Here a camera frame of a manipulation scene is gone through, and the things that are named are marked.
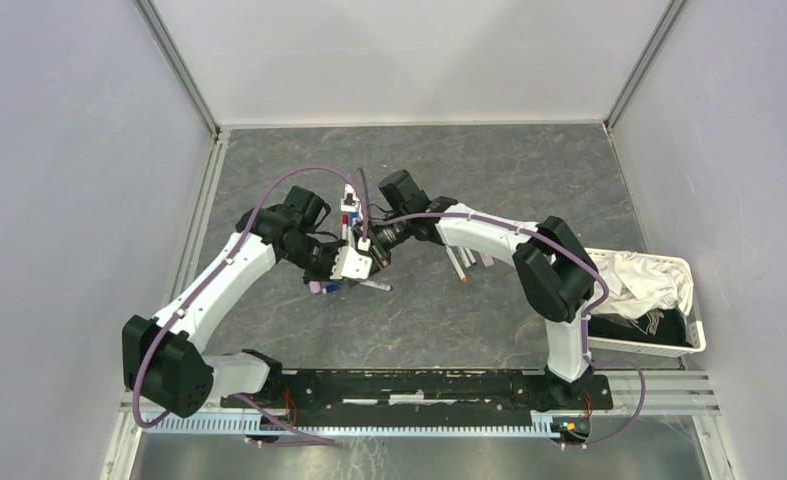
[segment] white wall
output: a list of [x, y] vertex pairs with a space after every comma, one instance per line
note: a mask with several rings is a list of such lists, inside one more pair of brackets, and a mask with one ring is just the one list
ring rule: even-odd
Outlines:
[[0, 479], [95, 478], [208, 135], [129, 1], [0, 1]]
[[787, 478], [787, 5], [689, 2], [616, 146], [652, 249], [694, 269], [743, 478]]
[[667, 0], [155, 0], [223, 124], [591, 121]]

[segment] robotic arm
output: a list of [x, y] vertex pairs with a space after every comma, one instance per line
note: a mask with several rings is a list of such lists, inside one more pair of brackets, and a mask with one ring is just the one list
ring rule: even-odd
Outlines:
[[[195, 413], [210, 396], [235, 392], [256, 393], [266, 383], [271, 359], [257, 354], [202, 357], [218, 323], [243, 292], [280, 260], [304, 270], [308, 281], [360, 281], [390, 266], [392, 250], [409, 238], [438, 245], [465, 247], [513, 265], [529, 304], [547, 319], [549, 358], [547, 375], [572, 396], [592, 375], [582, 351], [581, 312], [593, 292], [593, 278], [575, 262], [523, 230], [537, 232], [595, 270], [578, 239], [563, 220], [518, 222], [487, 215], [448, 197], [429, 200], [405, 170], [389, 175], [379, 189], [392, 210], [383, 222], [371, 223], [366, 241], [349, 232], [320, 242], [312, 235], [331, 209], [313, 192], [293, 187], [284, 203], [262, 210], [245, 242], [242, 239], [251, 211], [237, 223], [222, 252], [180, 297], [150, 320], [134, 316], [123, 328], [125, 384], [134, 387], [145, 352], [170, 318], [177, 321], [161, 340], [145, 372], [142, 394], [179, 417]], [[350, 188], [341, 210], [357, 212]], [[325, 216], [317, 221], [322, 211]], [[362, 225], [354, 225], [360, 230]], [[217, 269], [218, 275], [206, 279]], [[184, 300], [195, 297], [184, 308]]]

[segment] black mounting plate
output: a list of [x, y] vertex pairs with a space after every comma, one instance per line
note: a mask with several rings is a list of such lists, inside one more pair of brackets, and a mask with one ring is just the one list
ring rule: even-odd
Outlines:
[[[593, 375], [564, 405], [550, 395], [549, 377], [536, 370], [285, 369], [268, 382], [280, 383], [267, 389], [275, 393], [252, 399], [264, 407], [284, 408], [283, 392], [289, 389], [301, 426], [528, 426], [532, 410], [584, 411], [586, 395], [593, 410], [614, 408], [604, 375]], [[248, 408], [233, 397], [223, 398], [221, 405]]]

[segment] marble pattern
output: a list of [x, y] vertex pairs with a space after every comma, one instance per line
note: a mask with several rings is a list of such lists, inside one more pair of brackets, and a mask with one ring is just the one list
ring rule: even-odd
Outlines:
[[[234, 223], [267, 184], [288, 169], [323, 164], [369, 174], [376, 185], [408, 169], [430, 197], [446, 195], [473, 208], [518, 220], [556, 215], [590, 247], [643, 250], [619, 166], [598, 125], [414, 126], [240, 130], [231, 134], [199, 268], [212, 259]], [[321, 172], [293, 184], [335, 208], [343, 184]], [[338, 215], [326, 221], [339, 232]], [[533, 367], [546, 364], [543, 320], [528, 306], [514, 270], [497, 263], [455, 275], [444, 250], [411, 241], [377, 275], [392, 292], [354, 287], [311, 295], [301, 273], [284, 263], [255, 283], [217, 328], [207, 353], [255, 348], [288, 367]], [[645, 367], [670, 359], [597, 352], [600, 360], [632, 358]]]

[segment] white cloth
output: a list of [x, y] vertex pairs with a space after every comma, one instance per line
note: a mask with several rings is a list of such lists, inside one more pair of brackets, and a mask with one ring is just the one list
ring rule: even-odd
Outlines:
[[[687, 316], [693, 307], [693, 277], [680, 258], [635, 252], [589, 249], [599, 274], [611, 291], [608, 300], [593, 314], [616, 314], [636, 319], [654, 309], [678, 308]], [[602, 289], [594, 282], [594, 299]]]

